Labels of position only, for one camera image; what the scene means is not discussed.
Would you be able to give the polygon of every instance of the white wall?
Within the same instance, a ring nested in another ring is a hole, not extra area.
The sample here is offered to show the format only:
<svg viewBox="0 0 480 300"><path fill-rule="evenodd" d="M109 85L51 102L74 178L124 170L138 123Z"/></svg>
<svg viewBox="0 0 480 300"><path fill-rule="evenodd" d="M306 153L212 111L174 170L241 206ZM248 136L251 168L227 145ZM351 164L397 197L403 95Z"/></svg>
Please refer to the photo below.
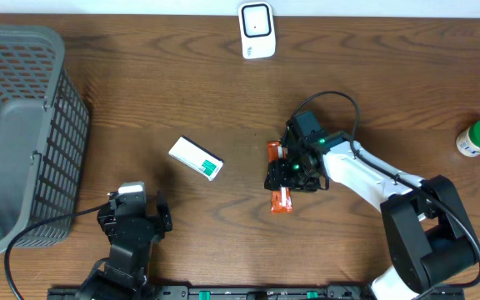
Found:
<svg viewBox="0 0 480 300"><path fill-rule="evenodd" d="M0 13L236 15L238 0L0 0ZM279 16L480 18L480 0L268 0Z"/></svg>

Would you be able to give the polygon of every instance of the basket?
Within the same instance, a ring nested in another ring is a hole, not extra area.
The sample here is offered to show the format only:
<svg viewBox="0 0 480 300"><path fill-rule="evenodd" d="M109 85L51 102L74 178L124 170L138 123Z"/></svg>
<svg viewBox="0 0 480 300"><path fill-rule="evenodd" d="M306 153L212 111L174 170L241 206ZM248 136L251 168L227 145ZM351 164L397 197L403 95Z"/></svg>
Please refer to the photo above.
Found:
<svg viewBox="0 0 480 300"><path fill-rule="evenodd" d="M28 225L75 207L89 116L63 60L53 30L0 25L0 253ZM70 227L49 223L16 246L52 246Z"/></svg>

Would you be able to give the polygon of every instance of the white and green package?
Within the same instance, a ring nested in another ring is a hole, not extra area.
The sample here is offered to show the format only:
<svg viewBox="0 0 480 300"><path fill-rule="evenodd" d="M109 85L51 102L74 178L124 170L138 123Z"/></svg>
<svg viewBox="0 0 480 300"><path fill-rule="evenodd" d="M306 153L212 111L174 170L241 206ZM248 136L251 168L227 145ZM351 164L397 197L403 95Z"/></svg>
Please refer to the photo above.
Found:
<svg viewBox="0 0 480 300"><path fill-rule="evenodd" d="M212 181L223 166L223 162L205 150L180 137L169 154Z"/></svg>

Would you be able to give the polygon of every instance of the wooden table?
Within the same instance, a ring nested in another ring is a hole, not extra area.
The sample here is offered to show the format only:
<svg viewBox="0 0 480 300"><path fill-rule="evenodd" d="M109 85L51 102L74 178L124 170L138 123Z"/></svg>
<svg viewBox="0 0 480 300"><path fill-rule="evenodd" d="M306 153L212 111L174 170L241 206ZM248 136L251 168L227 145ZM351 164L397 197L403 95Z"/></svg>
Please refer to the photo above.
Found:
<svg viewBox="0 0 480 300"><path fill-rule="evenodd" d="M49 26L66 43L66 68L92 108L77 209L105 203L125 182L166 194L174 230L153 249L155 278L323 285L371 281L388 268L381 215L343 186L293 194L293 214L269 212L266 142L305 97L327 89L358 100L358 140L371 153L450 178L480 240L480 157L454 145L480 118L480 20L277 17L277 52L259 61L242 58L236 17L0 15L0 23ZM330 130L353 125L341 98L310 108ZM224 160L213 182L168 156L181 135ZM25 298L45 298L52 285L81 284L108 250L90 214L60 245L14 250L12 273ZM480 299L480 286L466 293ZM0 256L0 298L11 296Z"/></svg>

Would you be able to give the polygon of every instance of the cable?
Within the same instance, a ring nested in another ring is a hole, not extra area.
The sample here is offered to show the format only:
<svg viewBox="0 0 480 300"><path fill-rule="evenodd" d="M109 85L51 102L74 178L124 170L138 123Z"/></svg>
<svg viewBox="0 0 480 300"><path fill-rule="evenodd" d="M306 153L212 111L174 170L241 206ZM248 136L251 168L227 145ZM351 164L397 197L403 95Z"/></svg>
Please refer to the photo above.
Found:
<svg viewBox="0 0 480 300"><path fill-rule="evenodd" d="M19 299L19 300L23 300L22 295L20 294L20 292L18 291L18 288L16 287L16 284L14 283L13 275L10 272L10 252L13 249L14 244L20 238L22 238L25 234L27 234L28 232L30 232L34 228L39 228L40 226L45 225L47 223L56 222L56 221L62 220L64 218L75 218L75 217L78 217L78 216L82 216L82 215L87 214L87 213L92 213L92 212L98 211L101 208L105 208L108 205L109 205L109 203L105 203L105 204L102 204L100 206L93 207L93 208L87 209L87 210L82 211L82 212L69 213L69 214L65 214L65 215L62 215L62 216L58 216L58 217L50 217L49 219L45 219L45 220L42 220L38 223L35 223L35 224L23 229L20 233L18 233L16 235L16 237L14 237L12 239L12 241L10 241L10 243L7 246L7 251L5 251L5 275L7 276L8 285L10 286L10 289L14 293L14 296L16 296L16 298Z"/></svg>
<svg viewBox="0 0 480 300"><path fill-rule="evenodd" d="M450 287L450 288L470 288L470 287L474 287L476 286L477 284L480 283L480 246L478 245L477 243L477 239L469 232L469 230L466 228L466 226L461 222L461 220L457 217L457 215L455 214L455 212L453 212L453 210L447 206L446 204L444 204L443 202L441 202L440 200L438 200L438 198L436 198L435 196L433 196L432 194L428 193L428 192L425 192L423 191L421 188L419 187L416 187L414 186L413 184L411 184L410 182L402 179L399 174L391 174L390 172L386 171L385 169L377 166L376 164L374 164L373 162L370 162L368 161L365 157L363 157L360 152L355 148L355 137L357 135L357 130L358 130L358 124L360 123L360 107L358 106L357 102L349 95L347 95L346 93L344 92L336 92L336 91L326 91L326 92L319 92L317 94L314 94L312 95L311 97L308 97L305 101L303 101L297 108L296 110L293 112L292 114L292 117L294 117L300 110L301 108L311 102L313 99L319 97L319 96L322 96L322 95L326 95L326 94L336 94L336 95L340 95L342 97L345 97L347 100L349 100L353 106L355 107L355 113L356 113L356 117L355 117L355 123L353 125L353 129L352 129L352 132L351 132L351 140L349 141L349 145L350 145L350 148L351 148L351 151L353 152L353 154L355 155L356 158L360 159L361 161L363 161L364 163L366 163L370 168L373 168L377 171L379 171L380 173L388 176L389 178L393 179L394 182L397 182L397 183L401 183L402 185L408 187L408 188L411 188L414 192L418 193L421 197L423 198L426 198L427 200L429 200L434 206L436 206L437 208L439 208L441 211L443 211L446 215L448 215L453 221L455 221L455 223L462 229L462 231L464 232L464 235L467 237L467 239L469 240L469 242L471 243L472 245L472 248L473 248L473 251L475 252L475 255L477 256L477 262L479 263L479 273L478 275L475 277L475 279L473 279L471 282L467 282L467 283L454 283L454 284L448 284L446 285L447 287ZM288 135L288 130L289 128L287 127L286 131L285 131L285 134L282 136L283 138L286 138L286 136ZM420 299L424 299L425 297L427 297L430 293L432 293L434 291L434 288L435 287L431 287L429 288L427 291L425 291L424 293L422 293L421 295L417 296L414 298L414 300L420 300Z"/></svg>

